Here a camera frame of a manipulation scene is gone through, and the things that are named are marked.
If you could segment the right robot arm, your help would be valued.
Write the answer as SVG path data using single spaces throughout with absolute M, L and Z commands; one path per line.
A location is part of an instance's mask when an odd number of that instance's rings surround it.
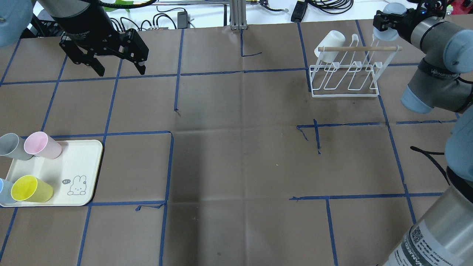
M 401 97 L 416 113 L 459 114 L 443 155 L 448 188 L 402 236 L 382 266 L 472 265 L 472 30 L 445 19 L 445 0 L 389 3 L 373 18 L 374 35 L 401 37 L 424 53 Z

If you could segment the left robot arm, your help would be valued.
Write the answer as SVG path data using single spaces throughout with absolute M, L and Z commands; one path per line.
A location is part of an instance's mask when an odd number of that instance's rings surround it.
M 59 46 L 76 65 L 91 67 L 99 76 L 105 68 L 98 56 L 113 55 L 133 63 L 144 75 L 149 48 L 136 29 L 118 32 L 106 8 L 132 10 L 152 5 L 153 0 L 142 3 L 118 4 L 101 0 L 40 0 L 40 6 L 62 30 Z M 28 25 L 38 31 L 42 24 L 34 15 L 34 0 L 1 1 L 1 47 L 12 45 L 20 39 Z

